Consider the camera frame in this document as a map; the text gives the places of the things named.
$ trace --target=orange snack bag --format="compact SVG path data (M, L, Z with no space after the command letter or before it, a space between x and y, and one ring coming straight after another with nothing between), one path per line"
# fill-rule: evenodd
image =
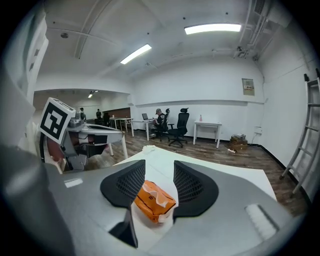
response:
M144 181L134 202L154 223L164 222L170 210L176 207L176 201L149 180Z

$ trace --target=ceiling light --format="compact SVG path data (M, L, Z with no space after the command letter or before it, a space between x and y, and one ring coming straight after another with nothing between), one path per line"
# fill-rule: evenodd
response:
M203 24L196 26L185 27L185 33L187 35L200 33L200 32L209 32L209 31L234 31L239 32L241 29L240 24L230 24L230 23L214 23L214 24Z
M151 46L149 44L146 44L145 46L142 46L140 49L136 50L134 53L131 53L128 57L126 57L123 61L121 61L121 64L127 64L129 61L133 60L135 57L143 54L144 52L151 49Z

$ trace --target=white sticker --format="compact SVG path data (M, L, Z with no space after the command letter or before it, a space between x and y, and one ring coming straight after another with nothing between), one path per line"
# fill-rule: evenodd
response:
M66 181L64 181L64 184L67 188L71 188L71 187L80 185L83 182L84 181L82 180L82 178L76 178L76 179L72 179L72 180L66 180Z

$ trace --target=metal ladder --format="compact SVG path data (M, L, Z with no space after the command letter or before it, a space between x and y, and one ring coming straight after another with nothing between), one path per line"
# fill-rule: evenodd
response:
M303 182L305 181L306 177L308 176L308 174L311 170L312 164L315 160L315 157L316 157L316 154L317 154L317 151L319 148L319 144L320 144L320 134L319 134L320 122L318 124L318 128L311 127L311 125L310 125L311 108L319 108L320 107L320 104L314 104L314 103L310 102L311 101L311 87L318 87L318 90L320 93L320 72L319 72L319 69L317 69L317 68L315 69L315 71L316 71L317 79L313 80L313 81L310 81L307 74L304 74L305 89L306 89L306 102L307 102L305 124L304 124L304 128L303 128L303 132L300 137L300 141L299 141L298 146L292 156L292 159L290 160L290 162L289 162L288 166L286 167L286 169L284 170L283 174L279 177L279 179L282 180L285 177L285 175L289 172L290 169L293 171L296 170L293 165L294 165L295 161L297 160L297 157L298 157L300 151L303 151L304 153L306 153L307 155L309 155L311 157L310 162L308 163L304 174L299 179L298 184L295 186L294 190L292 191L292 194L290 195L291 198L298 191L298 189L302 186ZM303 148L308 130L318 133L318 139L316 142L316 147L315 147L314 152L309 152L305 148Z

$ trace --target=wooden floor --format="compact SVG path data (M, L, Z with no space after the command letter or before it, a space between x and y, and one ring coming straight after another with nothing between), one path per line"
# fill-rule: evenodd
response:
M183 148L180 148L179 145L174 144L168 146L168 140L166 138L163 138L162 142L160 142L158 138L147 141L146 133L143 131L135 131L134 137L131 136L131 133L125 135L129 157L139 153L146 145L155 145L181 155L217 164L263 169L280 204L286 207L293 216L297 216L306 211L307 204L300 192L298 192L294 198L290 198L290 194L295 187L294 182L288 176L283 180L279 180L283 169L262 148L250 146L247 150L231 153L227 151L227 143L225 142L221 142L219 148L216 148L216 143L208 140L197 139L195 145L193 145L192 139L187 140L187 144L184 144ZM86 170L89 171L112 166L125 159L120 143L113 144L112 149L114 156L110 156L110 153L105 150L101 155L91 157L88 160Z

